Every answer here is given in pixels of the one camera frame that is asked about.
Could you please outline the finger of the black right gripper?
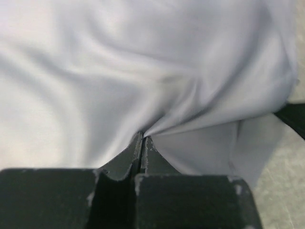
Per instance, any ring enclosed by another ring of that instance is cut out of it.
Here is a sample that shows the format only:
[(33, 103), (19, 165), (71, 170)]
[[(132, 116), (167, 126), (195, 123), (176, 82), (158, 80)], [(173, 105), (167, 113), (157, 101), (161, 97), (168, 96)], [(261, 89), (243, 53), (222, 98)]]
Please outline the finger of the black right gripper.
[(305, 104), (288, 103), (274, 115), (305, 140)]

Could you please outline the grey pillowcase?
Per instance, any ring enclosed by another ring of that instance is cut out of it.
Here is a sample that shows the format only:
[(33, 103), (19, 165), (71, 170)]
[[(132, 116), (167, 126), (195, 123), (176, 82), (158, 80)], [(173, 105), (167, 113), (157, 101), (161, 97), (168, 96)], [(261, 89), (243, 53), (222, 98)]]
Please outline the grey pillowcase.
[(3, 0), (0, 167), (101, 167), (137, 132), (255, 186), (297, 83), (293, 0)]

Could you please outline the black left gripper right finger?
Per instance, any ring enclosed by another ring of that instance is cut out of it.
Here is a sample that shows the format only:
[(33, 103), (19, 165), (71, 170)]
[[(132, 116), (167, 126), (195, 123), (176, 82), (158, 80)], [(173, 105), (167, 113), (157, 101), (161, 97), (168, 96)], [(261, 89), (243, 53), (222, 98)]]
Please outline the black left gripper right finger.
[(243, 179), (180, 174), (159, 154), (149, 137), (134, 182), (137, 229), (261, 227), (252, 192)]

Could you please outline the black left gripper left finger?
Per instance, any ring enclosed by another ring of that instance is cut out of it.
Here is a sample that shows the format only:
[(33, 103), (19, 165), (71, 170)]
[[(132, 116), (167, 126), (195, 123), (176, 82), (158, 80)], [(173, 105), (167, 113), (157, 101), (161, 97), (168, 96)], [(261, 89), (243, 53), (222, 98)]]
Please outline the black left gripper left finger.
[(2, 170), (1, 228), (129, 229), (142, 141), (136, 134), (125, 150), (96, 169)]

